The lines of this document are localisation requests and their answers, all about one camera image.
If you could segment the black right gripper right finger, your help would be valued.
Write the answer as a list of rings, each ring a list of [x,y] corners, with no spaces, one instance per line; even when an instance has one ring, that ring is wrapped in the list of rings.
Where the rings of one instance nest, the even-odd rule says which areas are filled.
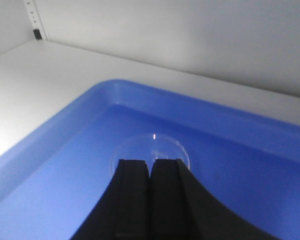
[[[274,240],[218,201],[181,159],[157,159],[150,174],[154,240]]]

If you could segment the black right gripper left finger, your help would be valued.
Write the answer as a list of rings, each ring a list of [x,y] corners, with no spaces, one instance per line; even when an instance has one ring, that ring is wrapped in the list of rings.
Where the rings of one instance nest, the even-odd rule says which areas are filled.
[[[118,162],[105,192],[73,240],[149,239],[149,171],[143,160]]]

